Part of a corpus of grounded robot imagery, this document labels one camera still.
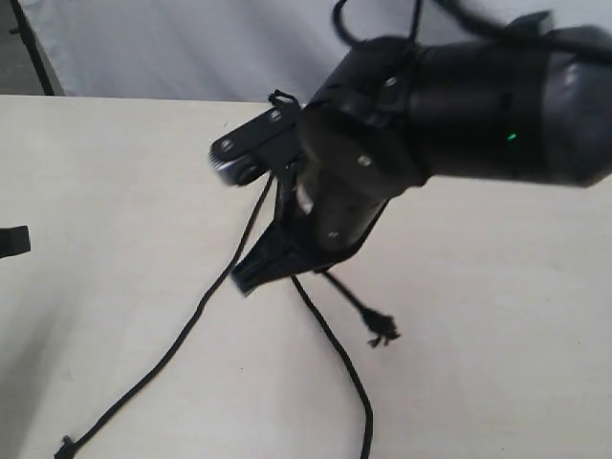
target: gray floor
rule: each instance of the gray floor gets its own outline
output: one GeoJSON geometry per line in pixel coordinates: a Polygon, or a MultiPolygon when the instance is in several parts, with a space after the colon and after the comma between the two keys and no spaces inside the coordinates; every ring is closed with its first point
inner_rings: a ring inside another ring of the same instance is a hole
{"type": "MultiPolygon", "coordinates": [[[[36,72],[19,35],[10,35],[16,27],[10,0],[0,0],[0,94],[42,95],[36,72]]],[[[47,62],[47,71],[57,93],[59,85],[47,62]]]]}

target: white table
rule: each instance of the white table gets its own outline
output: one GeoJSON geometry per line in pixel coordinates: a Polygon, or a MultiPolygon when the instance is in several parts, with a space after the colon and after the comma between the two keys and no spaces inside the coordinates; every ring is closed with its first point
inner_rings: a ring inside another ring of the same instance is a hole
{"type": "MultiPolygon", "coordinates": [[[[174,340],[263,185],[224,187],[208,146],[264,108],[0,98],[0,226],[33,240],[0,260],[3,458],[53,457],[174,340]]],[[[612,180],[433,180],[336,272],[403,333],[371,350],[353,310],[305,276],[372,399],[373,459],[612,456],[612,180]]],[[[352,459],[362,423],[289,283],[248,299],[227,283],[78,458],[352,459]]]]}

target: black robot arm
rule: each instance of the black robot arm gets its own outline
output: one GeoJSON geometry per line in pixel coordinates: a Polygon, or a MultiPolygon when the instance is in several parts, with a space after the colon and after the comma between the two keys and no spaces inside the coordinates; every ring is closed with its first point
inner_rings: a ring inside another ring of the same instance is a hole
{"type": "MultiPolygon", "coordinates": [[[[530,14],[504,33],[612,52],[599,28],[551,22],[530,14]]],[[[350,258],[390,199],[434,175],[563,186],[607,176],[612,69],[554,48],[380,37],[354,46],[305,107],[274,95],[210,151],[229,185],[278,180],[273,222],[236,285],[248,294],[350,258]]]]}

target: screw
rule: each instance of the screw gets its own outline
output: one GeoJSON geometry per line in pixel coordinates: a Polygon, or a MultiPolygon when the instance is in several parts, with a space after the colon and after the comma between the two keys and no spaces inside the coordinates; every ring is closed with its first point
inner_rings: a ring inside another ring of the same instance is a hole
{"type": "Polygon", "coordinates": [[[357,162],[363,167],[368,167],[372,164],[372,160],[365,155],[361,155],[357,158],[357,162]]]}
{"type": "Polygon", "coordinates": [[[230,139],[225,139],[221,142],[221,149],[223,151],[230,151],[233,148],[233,142],[230,139]]]}
{"type": "Polygon", "coordinates": [[[280,114],[280,112],[278,110],[274,110],[270,113],[270,121],[271,122],[277,122],[278,120],[280,120],[282,117],[282,115],[280,114]]]}

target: white wall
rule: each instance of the white wall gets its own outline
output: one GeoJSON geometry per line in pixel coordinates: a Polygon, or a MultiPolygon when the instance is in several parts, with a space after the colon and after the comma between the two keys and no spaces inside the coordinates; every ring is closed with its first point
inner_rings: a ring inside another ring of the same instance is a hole
{"type": "MultiPolygon", "coordinates": [[[[335,0],[21,0],[67,95],[264,100],[274,88],[309,97],[346,49],[334,36],[335,0]]],[[[463,36],[427,2],[423,38],[463,36]]],[[[504,19],[554,8],[563,25],[612,27],[605,0],[494,0],[504,19]]],[[[363,36],[402,33],[412,0],[351,0],[363,36]]]]}

